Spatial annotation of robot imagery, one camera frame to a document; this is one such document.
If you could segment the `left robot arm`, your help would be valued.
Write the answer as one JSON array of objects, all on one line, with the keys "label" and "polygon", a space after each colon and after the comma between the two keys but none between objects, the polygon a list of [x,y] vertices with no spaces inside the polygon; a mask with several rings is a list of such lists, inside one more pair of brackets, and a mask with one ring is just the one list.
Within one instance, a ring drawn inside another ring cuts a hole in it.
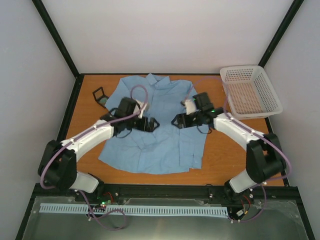
[{"label": "left robot arm", "polygon": [[101,116],[92,126],[62,141],[51,140],[45,147],[39,168],[43,189],[86,192],[92,201],[103,198],[104,184],[98,177],[80,172],[77,162],[100,143],[116,137],[124,130],[152,133],[160,124],[143,115],[149,105],[146,102],[124,97],[118,107]]}]

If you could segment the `white plastic basket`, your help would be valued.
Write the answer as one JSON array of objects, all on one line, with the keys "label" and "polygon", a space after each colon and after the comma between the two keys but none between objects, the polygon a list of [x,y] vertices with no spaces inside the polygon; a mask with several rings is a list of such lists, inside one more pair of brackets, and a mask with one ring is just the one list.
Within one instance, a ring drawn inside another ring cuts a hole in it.
[{"label": "white plastic basket", "polygon": [[236,119],[268,118],[283,112],[281,101],[261,66],[223,67],[220,76]]}]

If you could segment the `light blue shirt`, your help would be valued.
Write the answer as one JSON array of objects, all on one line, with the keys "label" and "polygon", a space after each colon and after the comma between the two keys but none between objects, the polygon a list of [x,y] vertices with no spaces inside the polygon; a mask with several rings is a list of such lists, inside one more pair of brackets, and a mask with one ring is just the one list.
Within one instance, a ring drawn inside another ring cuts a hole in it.
[{"label": "light blue shirt", "polygon": [[184,112],[181,101],[196,93],[192,82],[184,79],[171,80],[151,73],[121,78],[106,108],[117,107],[123,97],[148,99],[150,107],[144,115],[155,118],[159,127],[153,132],[124,130],[105,142],[98,159],[130,173],[163,175],[201,169],[208,127],[178,129],[171,124]]}]

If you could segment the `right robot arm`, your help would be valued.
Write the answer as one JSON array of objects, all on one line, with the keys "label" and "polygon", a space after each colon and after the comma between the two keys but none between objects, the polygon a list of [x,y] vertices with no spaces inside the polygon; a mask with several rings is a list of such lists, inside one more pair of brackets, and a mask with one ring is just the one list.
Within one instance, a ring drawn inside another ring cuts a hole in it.
[{"label": "right robot arm", "polygon": [[171,121],[179,129],[208,126],[239,144],[246,152],[245,169],[224,184],[225,195],[233,200],[249,189],[263,184],[289,167],[274,133],[264,134],[236,120],[223,107],[215,108],[206,92],[181,103],[185,112]]}]

